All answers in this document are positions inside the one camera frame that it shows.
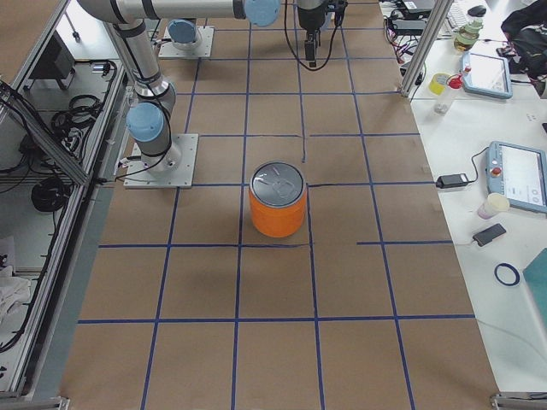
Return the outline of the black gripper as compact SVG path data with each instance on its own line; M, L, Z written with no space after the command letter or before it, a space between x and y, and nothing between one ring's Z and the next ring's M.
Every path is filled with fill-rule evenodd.
M304 41L305 59L310 68L317 67L317 53L321 46L321 28L326 24L329 14L336 9L336 1L297 0L298 22L306 30Z

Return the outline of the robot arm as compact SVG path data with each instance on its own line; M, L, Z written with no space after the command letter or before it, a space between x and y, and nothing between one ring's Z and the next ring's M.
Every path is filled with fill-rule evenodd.
M347 1L297 1L297 18L299 26L306 32L304 41L304 56L307 64L297 56L288 37L287 13L288 3L284 6L284 34L287 46L294 59L310 72L320 71L329 61L332 54L334 36L343 25ZM243 11L245 19L256 26L269 26L278 16L281 1L244 1ZM317 49L321 46L321 30L333 18L334 28L329 40L326 60L317 66ZM182 50L191 50L198 43L198 27L195 20L177 19L168 23L168 33L171 42Z
M187 21L196 18L233 18L257 26L272 24L279 1L80 1L90 16L112 29L115 49L135 84L138 103L126 125L141 152L145 171L162 173L179 165L170 117L176 102L172 83L165 79L146 32L145 21Z

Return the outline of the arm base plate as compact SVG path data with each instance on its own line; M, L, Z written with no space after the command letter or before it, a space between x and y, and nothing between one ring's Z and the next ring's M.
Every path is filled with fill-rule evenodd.
M129 176L124 178L127 189L190 189L193 182L195 162L197 158L198 135L174 134L170 150L162 161L145 171L145 168L154 165L161 157L155 160L142 156L136 143L132 147L132 155L140 159L131 161L128 165Z
M181 43L173 41L168 29L159 44L160 59L198 59L210 57L213 48L215 28L213 26L198 26L194 42Z

